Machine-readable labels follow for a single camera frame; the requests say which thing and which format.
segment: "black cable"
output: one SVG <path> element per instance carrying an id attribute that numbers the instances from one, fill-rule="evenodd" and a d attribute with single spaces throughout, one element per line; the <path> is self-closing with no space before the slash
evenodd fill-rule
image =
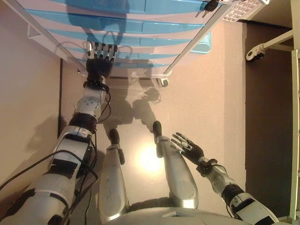
<path id="1" fill-rule="evenodd" d="M 53 152 L 51 154 L 49 154 L 48 156 L 40 159 L 39 161 L 35 162 L 34 164 L 32 164 L 31 166 L 28 166 L 26 169 L 22 170 L 21 172 L 17 173 L 15 176 L 13 176 L 12 178 L 8 179 L 7 181 L 5 181 L 1 186 L 0 186 L 0 191 L 7 185 L 9 184 L 11 181 L 13 181 L 14 179 L 16 179 L 17 177 L 19 177 L 20 175 L 22 175 L 23 173 L 27 172 L 28 170 L 32 169 L 33 167 L 35 167 L 36 165 L 40 164 L 41 162 L 45 161 L 46 159 L 50 158 L 51 156 L 54 156 L 58 153 L 61 152 L 65 152 L 68 153 L 70 155 L 72 155 L 73 157 L 75 157 L 78 161 L 80 161 L 85 167 L 87 167 L 87 169 L 94 175 L 95 177 L 95 181 L 98 180 L 98 176 L 97 174 L 85 163 L 83 162 L 77 155 L 75 155 L 74 153 L 68 151 L 68 150 L 59 150 L 56 152 Z"/>
<path id="2" fill-rule="evenodd" d="M 88 211 L 90 208 L 91 201 L 92 201 L 92 189 L 90 189 L 90 199 L 89 199 L 89 203 L 88 203 L 88 206 L 86 207 L 85 214 L 84 214 L 84 225 L 87 225 Z"/>
<path id="3" fill-rule="evenodd" d="M 111 115 L 111 113 L 112 113 L 111 106 L 109 105 L 110 102 L 111 102 L 112 96 L 111 96 L 111 94 L 110 94 L 109 92 L 106 92 L 106 93 L 109 95 L 109 99 L 107 100 L 107 98 L 105 98 L 107 104 L 106 104 L 106 106 L 104 107 L 104 109 L 102 110 L 102 112 L 101 112 L 101 114 L 100 114 L 100 116 L 99 116 L 99 118 L 98 118 L 97 124 L 103 122 L 104 120 L 106 120 L 106 119 Z M 103 115 L 103 113 L 104 113 L 104 111 L 107 109 L 107 107 L 109 108 L 108 116 L 107 116 L 105 119 L 100 120 L 101 116 Z"/>
<path id="4" fill-rule="evenodd" d="M 231 213 L 228 210 L 228 205 L 227 204 L 226 204 L 226 210 L 227 210 L 228 214 L 230 215 L 230 217 L 233 218 L 232 215 L 231 215 Z"/>
<path id="5" fill-rule="evenodd" d="M 104 120 L 108 119 L 108 117 L 110 117 L 110 115 L 111 115 L 111 113 L 112 113 L 112 109 L 111 109 L 111 106 L 110 106 L 110 104 L 109 104 L 109 101 L 107 101 L 107 105 L 108 105 L 108 108 L 109 108 L 109 113 L 108 113 L 108 115 L 107 115 L 103 120 L 99 120 L 98 123 L 101 123 L 101 122 L 103 122 Z"/>
<path id="6" fill-rule="evenodd" d="M 94 149 L 94 152 L 95 152 L 95 156 L 94 156 L 94 159 L 93 159 L 92 163 L 90 164 L 90 167 L 92 169 L 94 169 L 94 167 L 96 165 L 96 162 L 97 162 L 97 148 L 94 145 L 93 141 L 91 141 L 91 145 L 93 146 L 93 149 Z M 81 182 L 81 185 L 80 185 L 80 188 L 79 188 L 79 195 L 78 196 L 80 196 L 81 193 L 82 193 L 83 185 L 84 185 L 84 182 L 85 182 L 85 179 L 87 178 L 87 176 L 88 176 L 88 172 L 86 172 L 86 174 L 84 175 L 84 178 L 83 178 L 83 180 Z"/>
<path id="7" fill-rule="evenodd" d="M 99 118 L 98 118 L 98 120 L 97 120 L 97 124 L 99 123 L 99 120 L 100 120 L 101 116 L 103 115 L 104 111 L 107 109 L 107 107 L 109 107 L 109 104 L 110 104 L 111 99 L 112 99 L 111 94 L 110 94 L 107 90 L 105 90 L 105 89 L 104 89 L 104 91 L 108 94 L 109 99 L 107 100 L 107 99 L 105 98 L 107 104 L 106 104 L 106 106 L 104 107 L 104 109 L 102 110 L 102 112 L 101 112 L 101 114 L 100 114 L 100 116 L 99 116 Z"/>
<path id="8" fill-rule="evenodd" d="M 62 221 L 62 225 L 66 222 L 67 219 L 70 218 L 71 213 L 73 212 L 73 210 L 75 209 L 75 207 L 78 205 L 78 203 L 83 199 L 83 197 L 85 196 L 85 194 L 87 193 L 87 191 L 89 189 L 91 189 L 93 187 L 93 185 L 98 181 L 98 176 L 97 174 L 85 163 L 83 162 L 77 155 L 75 155 L 74 153 L 68 151 L 68 150 L 59 150 L 56 152 L 53 152 L 51 154 L 49 154 L 48 156 L 40 159 L 39 161 L 35 162 L 34 164 L 32 164 L 31 166 L 27 167 L 26 169 L 22 170 L 21 172 L 17 173 L 15 176 L 13 176 L 12 178 L 8 179 L 7 181 L 5 181 L 1 186 L 0 186 L 0 191 L 10 182 L 12 182 L 14 179 L 16 179 L 17 177 L 19 177 L 20 175 L 22 175 L 23 173 L 27 172 L 28 170 L 32 169 L 33 167 L 37 166 L 38 164 L 40 164 L 41 162 L 45 161 L 46 159 L 50 158 L 51 156 L 54 156 L 58 153 L 68 153 L 70 155 L 72 155 L 73 157 L 75 157 L 78 161 L 81 162 L 82 165 L 84 165 L 95 177 L 95 180 L 82 192 L 82 194 L 79 196 L 78 199 L 76 199 L 74 201 L 74 203 L 70 206 L 69 210 L 67 211 L 63 221 Z"/>
<path id="9" fill-rule="evenodd" d="M 90 164 L 91 168 L 93 169 L 96 165 L 96 162 L 97 162 L 97 130 L 95 130 L 95 144 L 93 143 L 93 141 L 91 141 L 91 145 L 93 146 L 93 149 L 95 151 L 94 159 L 93 159 L 92 163 Z M 83 185 L 84 185 L 84 181 L 87 178 L 87 175 L 88 175 L 88 172 L 85 174 L 85 176 L 84 176 L 84 178 L 81 182 L 78 196 L 80 196 L 82 194 L 82 188 L 83 188 Z M 92 189 L 90 189 L 90 200 L 89 200 L 89 204 L 88 204 L 88 206 L 85 210 L 85 214 L 84 214 L 84 224 L 85 225 L 87 224 L 87 216 L 88 216 L 88 210 L 90 208 L 91 198 L 92 198 Z"/>

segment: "metal bar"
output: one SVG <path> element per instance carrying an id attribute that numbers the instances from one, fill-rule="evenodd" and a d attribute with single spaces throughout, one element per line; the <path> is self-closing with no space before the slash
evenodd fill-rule
<path id="1" fill-rule="evenodd" d="M 66 50 L 52 35 L 46 31 L 35 19 L 27 13 L 24 8 L 16 0 L 3 0 L 13 11 L 15 11 L 23 20 L 25 20 L 38 33 L 43 35 L 50 43 L 59 48 L 64 54 L 68 56 L 80 69 L 85 67 L 68 51 Z"/>
<path id="2" fill-rule="evenodd" d="M 272 47 L 269 47 L 271 49 L 275 49 L 275 50 L 281 50 L 281 51 L 287 51 L 287 52 L 291 52 L 292 50 L 294 50 L 293 46 L 288 46 L 288 45 L 273 45 Z"/>
<path id="3" fill-rule="evenodd" d="M 294 49 L 300 49 L 300 1 L 291 0 L 292 30 L 294 33 Z"/>
<path id="4" fill-rule="evenodd" d="M 214 15 L 208 20 L 205 26 L 196 34 L 193 40 L 183 49 L 183 51 L 177 56 L 173 63 L 168 67 L 164 72 L 164 75 L 167 75 L 171 72 L 174 66 L 186 55 L 188 54 L 198 43 L 199 41 L 211 30 L 211 28 L 216 25 L 224 16 L 228 14 L 233 8 L 233 5 L 221 5 L 220 8 L 214 13 Z"/>
<path id="5" fill-rule="evenodd" d="M 292 187 L 290 217 L 296 219 L 298 199 L 298 170 L 299 170 L 299 50 L 292 51 Z"/>
<path id="6" fill-rule="evenodd" d="M 273 46 L 280 44 L 288 39 L 291 39 L 293 37 L 293 30 L 290 30 L 282 35 L 279 35 L 278 37 L 266 42 L 263 44 L 263 48 L 272 48 Z"/>

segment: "robot forearm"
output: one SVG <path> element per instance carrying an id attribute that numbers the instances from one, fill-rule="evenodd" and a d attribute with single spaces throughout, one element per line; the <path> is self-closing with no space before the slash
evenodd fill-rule
<path id="1" fill-rule="evenodd" d="M 181 133 L 173 134 L 171 141 L 179 153 L 197 165 L 197 171 L 206 177 L 214 192 L 219 194 L 229 206 L 235 218 L 254 225 L 270 225 L 279 222 L 276 216 L 250 194 L 245 193 L 231 179 L 226 169 L 217 160 L 204 157 L 203 150 Z"/>
<path id="2" fill-rule="evenodd" d="M 211 182 L 212 189 L 223 198 L 235 218 L 254 225 L 271 225 L 279 222 L 267 207 L 252 195 L 245 193 L 215 159 L 208 160 L 202 157 L 197 171 Z"/>

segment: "wall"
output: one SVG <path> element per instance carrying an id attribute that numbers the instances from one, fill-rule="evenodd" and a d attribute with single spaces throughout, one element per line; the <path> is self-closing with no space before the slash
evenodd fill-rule
<path id="1" fill-rule="evenodd" d="M 57 138 L 60 59 L 27 39 L 27 24 L 0 1 L 0 183 L 51 152 Z M 41 174 L 42 165 L 0 192 Z"/>
<path id="2" fill-rule="evenodd" d="M 284 29 L 247 24 L 246 48 Z M 268 49 L 246 64 L 246 190 L 277 217 L 289 215 L 293 96 L 291 53 Z"/>
<path id="3" fill-rule="evenodd" d="M 117 128 L 126 162 L 122 166 L 130 204 L 169 195 L 163 159 L 156 157 L 151 133 L 155 120 L 163 134 L 181 132 L 201 146 L 206 157 L 216 158 L 245 188 L 245 74 L 242 23 L 220 22 L 212 30 L 212 50 L 189 55 L 177 65 L 169 86 L 155 80 L 110 79 L 112 114 L 97 126 L 98 151 L 103 157 L 110 142 L 106 133 Z M 85 78 L 76 66 L 64 64 L 62 116 L 69 121 L 83 94 Z M 188 162 L 199 190 L 199 209 L 227 215 L 225 203 L 208 180 Z M 96 166 L 101 172 L 101 160 Z M 72 225 L 83 224 L 87 202 L 74 211 Z M 92 203 L 88 224 L 99 224 Z"/>
<path id="4" fill-rule="evenodd" d="M 270 3 L 255 12 L 248 20 L 292 27 L 290 0 L 271 0 Z"/>

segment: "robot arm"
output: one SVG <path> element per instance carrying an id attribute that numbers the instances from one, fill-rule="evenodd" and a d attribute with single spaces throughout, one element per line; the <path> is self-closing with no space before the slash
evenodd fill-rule
<path id="1" fill-rule="evenodd" d="M 279 222 L 267 207 L 244 192 L 217 160 L 205 158 L 203 150 L 184 135 L 176 133 L 173 137 L 171 141 L 178 146 L 173 148 L 197 165 L 197 171 L 210 181 L 213 191 L 222 197 L 236 219 L 253 225 Z"/>
<path id="2" fill-rule="evenodd" d="M 84 83 L 84 94 L 69 125 L 57 140 L 48 171 L 28 186 L 7 211 L 0 225 L 57 225 L 68 221 L 75 205 L 73 198 L 77 178 L 86 174 L 90 163 L 91 137 L 98 122 L 95 111 L 108 93 L 105 78 L 113 66 L 116 46 L 111 46 L 110 51 L 105 57 L 100 51 L 98 57 L 92 43 L 87 42 L 88 77 Z M 90 167 L 89 170 L 98 179 Z M 87 191 L 84 190 L 75 201 L 80 201 Z"/>

